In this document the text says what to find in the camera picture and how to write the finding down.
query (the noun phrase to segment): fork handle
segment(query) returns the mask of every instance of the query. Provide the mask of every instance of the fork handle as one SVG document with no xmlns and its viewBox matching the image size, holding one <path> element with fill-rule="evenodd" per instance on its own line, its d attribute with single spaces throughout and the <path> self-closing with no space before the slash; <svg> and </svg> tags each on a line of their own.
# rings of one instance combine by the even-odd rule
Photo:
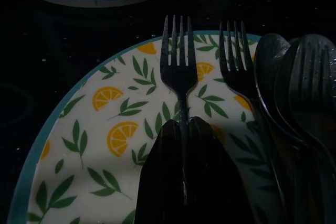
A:
<svg viewBox="0 0 336 224">
<path fill-rule="evenodd" d="M 183 169 L 183 191 L 184 191 L 184 205 L 188 205 L 188 145 L 190 142 L 190 130 L 188 123 L 188 107 L 187 95 L 178 96 L 178 103 L 180 106 L 180 132 L 181 132 L 181 148 L 182 148 L 182 169 Z"/>
</svg>

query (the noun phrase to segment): green leaf print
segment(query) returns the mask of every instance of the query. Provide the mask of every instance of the green leaf print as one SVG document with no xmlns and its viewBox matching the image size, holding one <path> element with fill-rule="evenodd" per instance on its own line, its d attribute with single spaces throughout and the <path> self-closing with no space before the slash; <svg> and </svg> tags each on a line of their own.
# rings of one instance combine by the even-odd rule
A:
<svg viewBox="0 0 336 224">
<path fill-rule="evenodd" d="M 27 221 L 38 222 L 40 224 L 43 221 L 44 216 L 51 208 L 59 209 L 70 206 L 73 203 L 73 201 L 77 198 L 77 196 L 67 197 L 63 199 L 60 198 L 66 193 L 66 191 L 71 186 L 73 178 L 74 175 L 68 177 L 61 184 L 58 185 L 58 187 L 52 193 L 49 203 L 47 197 L 48 195 L 47 185 L 46 182 L 43 181 L 39 186 L 35 197 L 36 204 L 38 205 L 41 211 L 41 216 L 33 212 L 28 212 Z"/>
<path fill-rule="evenodd" d="M 209 35 L 209 40 L 210 40 L 210 43 L 211 43 L 213 46 L 218 47 L 217 42 L 214 40 L 214 38 L 213 38 L 211 35 Z"/>
<path fill-rule="evenodd" d="M 138 151 L 138 155 L 136 155 L 135 151 L 132 150 L 132 160 L 135 163 L 135 166 L 140 165 L 143 166 L 146 162 L 146 159 L 148 157 L 148 154 L 144 155 L 144 152 L 146 150 L 147 143 L 142 145 L 140 150 Z"/>
<path fill-rule="evenodd" d="M 245 135 L 245 138 L 247 140 L 246 142 L 244 142 L 234 134 L 229 133 L 229 136 L 232 141 L 237 145 L 237 147 L 239 147 L 241 150 L 248 153 L 249 155 L 253 155 L 253 157 L 241 157 L 237 158 L 236 160 L 244 165 L 249 166 L 250 171 L 258 177 L 273 182 L 273 185 L 258 187 L 260 190 L 273 193 L 274 191 L 272 191 L 270 188 L 273 188 L 275 186 L 274 175 L 268 170 L 261 169 L 261 167 L 268 168 L 268 164 L 265 161 L 264 156 L 262 155 L 258 146 L 247 135 Z"/>
<path fill-rule="evenodd" d="M 158 113 L 155 120 L 155 131 L 157 134 L 160 132 L 161 127 L 162 127 L 162 117 L 161 114 Z"/>
<path fill-rule="evenodd" d="M 170 112 L 165 102 L 163 102 L 162 104 L 162 113 L 163 113 L 163 117 L 166 119 L 166 121 L 168 121 L 170 119 Z"/>
<path fill-rule="evenodd" d="M 63 118 L 64 116 L 66 116 L 67 114 L 69 114 L 69 112 L 72 110 L 72 108 L 76 105 L 77 102 L 79 102 L 85 95 L 82 95 L 80 97 L 77 97 L 73 100 L 71 100 L 63 109 L 62 113 L 59 115 L 59 118 Z"/>
<path fill-rule="evenodd" d="M 265 212 L 258 206 L 256 206 L 256 212 L 261 224 L 269 224 Z"/>
<path fill-rule="evenodd" d="M 55 173 L 58 174 L 62 168 L 63 168 L 63 163 L 64 163 L 64 160 L 61 159 L 60 161 L 57 162 L 56 166 L 55 166 Z"/>
<path fill-rule="evenodd" d="M 125 61 L 122 59 L 121 56 L 118 56 L 118 57 L 117 57 L 117 60 L 120 61 L 121 64 L 126 65 Z"/>
<path fill-rule="evenodd" d="M 60 199 L 59 201 L 53 203 L 50 207 L 51 208 L 64 208 L 71 205 L 71 203 L 76 199 L 76 196 L 74 197 L 68 197 L 65 199 Z"/>
<path fill-rule="evenodd" d="M 79 224 L 79 220 L 80 217 L 77 217 L 76 219 L 74 219 L 72 222 L 70 222 L 69 224 Z"/>
<path fill-rule="evenodd" d="M 206 41 L 206 38 L 205 38 L 205 35 L 204 35 L 204 34 L 201 34 L 201 35 L 200 35 L 200 37 L 201 37 L 201 40 L 202 40 L 204 43 L 207 43 L 207 41 Z"/>
<path fill-rule="evenodd" d="M 73 128 L 72 128 L 72 140 L 74 142 L 70 142 L 69 140 L 65 139 L 64 137 L 62 137 L 62 139 L 63 139 L 64 145 L 67 149 L 69 149 L 72 152 L 77 152 L 79 154 L 81 166 L 82 166 L 82 169 L 84 169 L 82 156 L 83 156 L 84 151 L 86 149 L 86 146 L 88 144 L 88 136 L 87 136 L 86 131 L 83 131 L 83 133 L 80 137 L 79 145 L 78 145 L 79 134 L 80 134 L 79 122 L 78 122 L 78 120 L 76 120 L 74 125 L 73 125 Z"/>
<path fill-rule="evenodd" d="M 144 58 L 143 60 L 143 64 L 142 64 L 142 70 L 140 68 L 140 65 L 137 61 L 137 59 L 133 56 L 132 58 L 132 61 L 133 61 L 133 67 L 134 67 L 134 70 L 136 71 L 136 73 L 138 75 L 140 75 L 143 79 L 139 79 L 139 78 L 133 78 L 133 80 L 140 84 L 140 85 L 144 85 L 144 86 L 151 86 L 148 90 L 147 90 L 147 93 L 146 94 L 151 94 L 154 92 L 154 90 L 156 89 L 156 81 L 155 81 L 155 76 L 154 76 L 154 68 L 152 68 L 152 71 L 151 71 L 151 77 L 150 79 L 148 79 L 148 70 L 149 70 L 149 67 L 148 67 L 148 62 L 146 60 L 146 58 Z M 134 87 L 134 86 L 131 86 L 129 87 L 129 89 L 133 89 L 133 90 L 136 90 L 138 89 L 137 87 Z"/>
<path fill-rule="evenodd" d="M 238 137 L 236 137 L 234 134 L 230 134 L 229 136 L 231 137 L 231 139 L 233 140 L 233 142 L 239 147 L 241 148 L 243 151 L 248 152 L 248 153 L 252 153 L 252 151 L 250 150 L 250 148 L 248 147 L 247 144 L 245 144 L 242 140 L 240 140 Z"/>
<path fill-rule="evenodd" d="M 194 35 L 194 41 L 198 43 L 203 43 L 203 41 L 201 41 L 201 39 L 197 35 Z"/>
<path fill-rule="evenodd" d="M 218 60 L 219 57 L 220 57 L 219 48 L 217 48 L 216 51 L 215 51 L 215 59 Z"/>
<path fill-rule="evenodd" d="M 101 78 L 102 80 L 109 79 L 114 76 L 115 73 L 117 73 L 117 70 L 114 66 L 110 67 L 111 70 L 109 70 L 107 67 L 103 66 L 101 69 L 99 69 L 100 72 L 105 73 L 105 76 Z"/>
<path fill-rule="evenodd" d="M 28 212 L 27 221 L 38 222 L 38 221 L 41 221 L 41 217 L 32 212 Z"/>
<path fill-rule="evenodd" d="M 215 48 L 214 46 L 205 46 L 205 47 L 199 47 L 197 48 L 197 50 L 202 52 L 209 52 L 214 48 Z"/>
<path fill-rule="evenodd" d="M 144 120 L 144 128 L 145 128 L 145 132 L 146 135 L 150 138 L 150 139 L 155 139 L 156 136 L 154 136 L 153 134 L 153 130 L 155 128 L 156 133 L 158 134 L 160 132 L 160 129 L 163 125 L 164 122 L 168 121 L 169 119 L 173 119 L 175 121 L 177 121 L 179 119 L 179 102 L 176 102 L 175 107 L 174 107 L 174 113 L 170 113 L 170 110 L 168 109 L 168 106 L 165 102 L 163 102 L 162 104 L 162 114 L 159 112 L 156 116 L 156 120 L 155 120 L 155 126 L 154 127 L 150 127 L 147 119 Z"/>
<path fill-rule="evenodd" d="M 44 181 L 37 190 L 35 201 L 41 212 L 45 212 L 47 209 L 47 187 Z"/>
<path fill-rule="evenodd" d="M 146 132 L 147 136 L 148 136 L 150 139 L 154 139 L 153 131 L 152 131 L 151 127 L 149 126 L 149 124 L 148 124 L 146 118 L 145 118 L 144 125 L 145 125 L 145 132 Z"/>
<path fill-rule="evenodd" d="M 253 134 L 260 133 L 259 126 L 256 121 L 249 121 L 246 123 L 246 126 L 248 130 L 251 131 Z"/>
<path fill-rule="evenodd" d="M 115 192 L 118 192 L 118 193 L 120 193 L 120 194 L 122 194 L 122 195 L 124 195 L 127 198 L 132 200 L 132 198 L 130 198 L 129 196 L 127 196 L 126 194 L 124 194 L 121 191 L 117 179 L 109 171 L 103 170 L 103 175 L 104 175 L 106 181 L 111 186 L 109 186 L 109 184 L 107 184 L 105 179 L 99 173 L 97 173 L 95 170 L 93 170 L 92 168 L 88 167 L 88 172 L 89 172 L 91 178 L 97 184 L 99 184 L 100 186 L 103 187 L 102 189 L 91 192 L 92 194 L 97 195 L 99 197 L 106 197 L 106 196 L 110 196 L 110 195 L 114 194 Z"/>
<path fill-rule="evenodd" d="M 206 92 L 207 89 L 207 84 L 204 85 L 203 87 L 201 87 L 201 89 L 198 92 L 198 95 L 196 97 L 202 99 L 205 104 L 204 104 L 204 112 L 211 118 L 212 117 L 212 111 L 211 109 L 213 109 L 217 114 L 228 118 L 227 114 L 225 113 L 225 111 L 219 107 L 216 103 L 214 102 L 221 102 L 221 101 L 225 101 L 223 98 L 217 97 L 215 95 L 208 95 L 206 97 L 202 97 L 204 95 L 204 93 Z"/>
<path fill-rule="evenodd" d="M 245 123 L 245 121 L 246 121 L 246 114 L 245 114 L 244 111 L 242 112 L 242 115 L 240 116 L 240 119 L 241 119 L 242 122 Z"/>
<path fill-rule="evenodd" d="M 131 211 L 129 215 L 123 220 L 121 224 L 133 224 L 135 219 L 135 210 Z"/>
<path fill-rule="evenodd" d="M 54 204 L 60 197 L 63 196 L 63 194 L 69 189 L 69 187 L 72 184 L 74 175 L 68 177 L 66 180 L 64 180 L 53 192 L 51 195 L 49 205 Z"/>
<path fill-rule="evenodd" d="M 142 107 L 144 105 L 146 105 L 148 102 L 136 102 L 136 103 L 133 103 L 133 104 L 128 104 L 130 98 L 127 98 L 126 100 L 124 100 L 121 105 L 120 105 L 120 113 L 109 118 L 108 120 L 110 119 L 113 119 L 115 118 L 116 116 L 120 115 L 120 116 L 131 116 L 131 115 L 135 115 L 135 114 L 138 114 L 139 112 L 141 112 L 140 109 L 136 109 L 136 108 L 139 108 L 139 107 Z"/>
<path fill-rule="evenodd" d="M 214 79 L 214 81 L 218 81 L 218 82 L 221 82 L 221 83 L 225 83 L 225 81 L 224 81 L 223 78 L 216 78 L 216 79 Z"/>
<path fill-rule="evenodd" d="M 135 70 L 139 75 L 143 76 L 143 75 L 142 75 L 142 72 L 141 72 L 141 69 L 140 69 L 140 66 L 139 66 L 139 63 L 138 63 L 137 59 L 134 57 L 134 55 L 133 55 L 133 66 L 134 66 L 134 70 Z"/>
<path fill-rule="evenodd" d="M 147 64 L 147 60 L 146 60 L 146 59 L 143 60 L 142 72 L 143 72 L 143 76 L 144 76 L 145 78 L 147 78 L 147 74 L 148 74 L 148 64 Z"/>
</svg>

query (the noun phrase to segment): fork tines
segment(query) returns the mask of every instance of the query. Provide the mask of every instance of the fork tines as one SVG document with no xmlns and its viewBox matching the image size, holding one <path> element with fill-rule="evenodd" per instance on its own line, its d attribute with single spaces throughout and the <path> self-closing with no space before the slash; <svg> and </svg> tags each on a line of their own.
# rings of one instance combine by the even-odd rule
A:
<svg viewBox="0 0 336 224">
<path fill-rule="evenodd" d="M 183 31 L 183 16 L 180 18 L 180 33 L 179 33 L 179 53 L 180 60 L 177 62 L 177 35 L 176 35 L 176 18 L 173 16 L 173 28 L 172 28 L 172 44 L 171 44 L 171 63 L 170 66 L 186 66 L 196 65 L 195 60 L 195 49 L 194 49 L 194 38 L 193 31 L 191 27 L 191 20 L 188 17 L 188 55 L 187 62 L 185 59 L 184 52 L 184 31 Z M 162 48 L 161 48 L 161 57 L 164 57 L 166 61 L 169 60 L 169 32 L 168 32 L 168 15 L 166 16 L 163 29 L 163 38 L 162 38 Z"/>
<path fill-rule="evenodd" d="M 253 68 L 253 63 L 251 59 L 251 54 L 249 51 L 246 31 L 244 22 L 240 22 L 240 32 L 237 29 L 237 22 L 234 21 L 234 33 L 235 33 L 235 53 L 236 53 L 236 62 L 233 55 L 232 50 L 232 39 L 231 39 L 231 31 L 230 31 L 230 21 L 227 21 L 227 53 L 228 53 L 228 65 L 227 67 L 227 60 L 225 55 L 225 46 L 224 46 L 224 35 L 223 35 L 223 23 L 220 22 L 219 25 L 219 62 L 220 62 L 220 69 L 222 73 L 227 73 L 229 71 L 244 71 L 244 70 L 251 70 Z M 244 64 L 242 60 L 242 55 L 240 53 L 240 46 L 242 46 L 243 53 L 244 53 Z"/>
</svg>

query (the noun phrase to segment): table surface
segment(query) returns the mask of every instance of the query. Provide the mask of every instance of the table surface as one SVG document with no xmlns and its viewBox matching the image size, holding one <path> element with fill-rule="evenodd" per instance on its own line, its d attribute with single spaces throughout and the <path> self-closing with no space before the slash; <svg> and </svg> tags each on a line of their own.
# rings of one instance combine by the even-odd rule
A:
<svg viewBox="0 0 336 224">
<path fill-rule="evenodd" d="M 117 52 L 160 36 L 165 15 L 190 16 L 194 30 L 242 19 L 248 33 L 285 38 L 318 33 L 336 42 L 336 0 L 149 0 L 85 9 L 41 0 L 2 0 L 0 223 L 31 145 L 62 97 Z"/>
</svg>

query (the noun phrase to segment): black fork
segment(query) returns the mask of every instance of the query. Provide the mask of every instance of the black fork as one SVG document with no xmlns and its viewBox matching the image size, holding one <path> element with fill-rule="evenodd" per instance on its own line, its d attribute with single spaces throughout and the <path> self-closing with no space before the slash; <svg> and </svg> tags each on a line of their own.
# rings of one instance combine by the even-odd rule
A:
<svg viewBox="0 0 336 224">
<path fill-rule="evenodd" d="M 191 20 L 188 17 L 188 54 L 187 61 L 184 52 L 184 32 L 183 32 L 183 17 L 180 20 L 180 60 L 177 62 L 177 44 L 176 44 L 176 22 L 175 15 L 173 16 L 172 29 L 172 50 L 171 63 L 169 64 L 169 38 L 168 38 L 168 16 L 164 22 L 160 73 L 161 80 L 170 89 L 172 89 L 178 98 L 180 105 L 180 131 L 182 140 L 182 164 L 183 164 L 183 187 L 184 187 L 184 204 L 187 205 L 188 187 L 187 187 L 187 151 L 190 141 L 190 132 L 188 125 L 187 111 L 187 95 L 188 92 L 197 84 L 197 69 L 194 48 L 194 36 L 191 28 Z"/>
</svg>

